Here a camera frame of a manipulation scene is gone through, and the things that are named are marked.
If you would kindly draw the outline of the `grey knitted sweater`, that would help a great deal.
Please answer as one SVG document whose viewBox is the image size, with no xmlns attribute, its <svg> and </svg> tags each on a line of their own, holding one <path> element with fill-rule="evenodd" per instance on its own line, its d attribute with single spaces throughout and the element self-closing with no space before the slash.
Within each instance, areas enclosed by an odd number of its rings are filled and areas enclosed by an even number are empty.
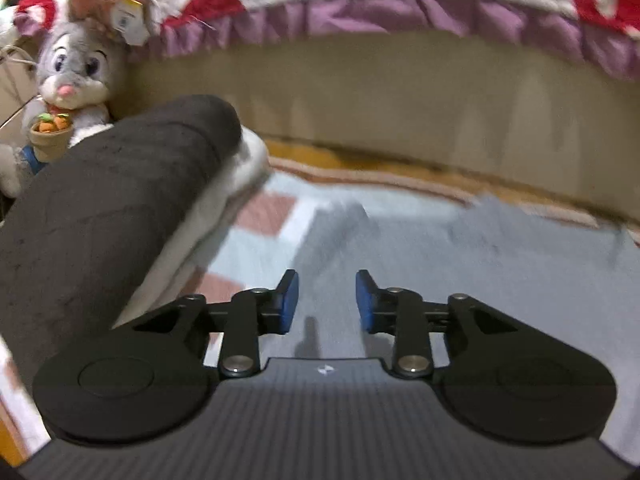
<svg viewBox="0 0 640 480">
<path fill-rule="evenodd" d="M 262 338 L 263 359 L 337 359 L 392 352 L 360 328 L 355 276 L 443 302 L 456 292 L 592 354 L 617 401 L 603 441 L 639 458 L 639 251 L 620 229 L 579 229 L 483 197 L 445 219 L 382 218 L 359 205 L 319 211 L 293 268 L 292 330 Z"/>
</svg>

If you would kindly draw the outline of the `checked grey pink rug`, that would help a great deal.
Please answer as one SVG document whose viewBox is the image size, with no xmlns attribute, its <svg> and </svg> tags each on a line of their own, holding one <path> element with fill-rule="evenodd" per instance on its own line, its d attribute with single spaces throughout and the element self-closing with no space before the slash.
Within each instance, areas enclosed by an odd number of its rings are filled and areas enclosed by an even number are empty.
<svg viewBox="0 0 640 480">
<path fill-rule="evenodd" d="M 590 353 L 456 292 L 423 299 L 433 374 L 394 375 L 390 359 L 263 359 L 247 378 L 218 373 L 219 308 L 275 288 L 319 211 L 445 219 L 461 203 L 372 186 L 329 188 L 276 172 L 193 249 L 160 301 L 65 347 L 38 378 L 37 449 L 21 479 L 634 479 L 604 441 L 617 401 Z M 533 205 L 579 229 L 620 229 Z"/>
</svg>

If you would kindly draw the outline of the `white folded garment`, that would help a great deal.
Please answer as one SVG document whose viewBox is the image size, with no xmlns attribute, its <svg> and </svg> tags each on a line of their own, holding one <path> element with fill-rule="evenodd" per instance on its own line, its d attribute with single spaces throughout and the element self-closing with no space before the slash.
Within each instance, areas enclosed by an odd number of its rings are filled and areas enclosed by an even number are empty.
<svg viewBox="0 0 640 480">
<path fill-rule="evenodd" d="M 149 311 L 267 158 L 240 126 L 118 126 L 82 141 L 47 177 L 42 266 L 6 274 L 4 313 L 73 336 Z"/>
</svg>

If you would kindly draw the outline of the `dark brown folded garment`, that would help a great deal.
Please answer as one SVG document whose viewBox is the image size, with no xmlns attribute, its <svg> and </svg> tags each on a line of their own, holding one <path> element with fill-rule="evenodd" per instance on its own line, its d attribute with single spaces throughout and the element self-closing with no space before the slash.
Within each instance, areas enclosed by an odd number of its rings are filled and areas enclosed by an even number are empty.
<svg viewBox="0 0 640 480">
<path fill-rule="evenodd" d="M 231 104 L 183 96 L 81 141 L 29 183 L 1 230 L 1 335 L 25 386 L 114 325 L 240 142 Z"/>
</svg>

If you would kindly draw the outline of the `beige bed base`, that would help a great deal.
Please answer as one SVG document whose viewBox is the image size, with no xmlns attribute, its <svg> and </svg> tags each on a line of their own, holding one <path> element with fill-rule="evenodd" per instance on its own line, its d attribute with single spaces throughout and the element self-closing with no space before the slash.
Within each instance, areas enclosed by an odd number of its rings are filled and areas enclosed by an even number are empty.
<svg viewBox="0 0 640 480">
<path fill-rule="evenodd" d="M 448 32 L 235 46 L 130 67 L 114 112 L 213 93 L 280 139 L 484 174 L 639 213 L 639 87 Z"/>
</svg>

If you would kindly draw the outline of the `grey bunny plush toy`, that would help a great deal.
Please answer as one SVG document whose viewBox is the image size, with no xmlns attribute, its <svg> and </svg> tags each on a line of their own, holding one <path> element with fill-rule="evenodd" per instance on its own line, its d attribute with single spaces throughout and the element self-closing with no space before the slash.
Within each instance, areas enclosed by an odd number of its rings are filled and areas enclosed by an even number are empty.
<svg viewBox="0 0 640 480">
<path fill-rule="evenodd" d="M 21 146 L 1 147 L 1 193 L 20 196 L 52 162 L 32 134 L 61 153 L 111 127 L 107 104 L 124 85 L 126 55 L 150 38 L 148 0 L 66 0 L 35 66 L 37 96 L 23 115 Z"/>
</svg>

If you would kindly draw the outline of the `white red quilted bedspread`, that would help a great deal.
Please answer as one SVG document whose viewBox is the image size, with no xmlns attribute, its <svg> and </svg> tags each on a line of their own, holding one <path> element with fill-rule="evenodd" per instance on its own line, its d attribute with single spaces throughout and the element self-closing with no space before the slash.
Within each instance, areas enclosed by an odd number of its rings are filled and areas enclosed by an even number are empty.
<svg viewBox="0 0 640 480">
<path fill-rule="evenodd" d="M 15 27 L 24 36 L 48 32 L 70 2 L 94 18 L 134 12 L 143 47 L 168 58 L 235 41 L 436 29 L 546 49 L 615 78 L 639 76 L 639 0 L 20 0 Z"/>
</svg>

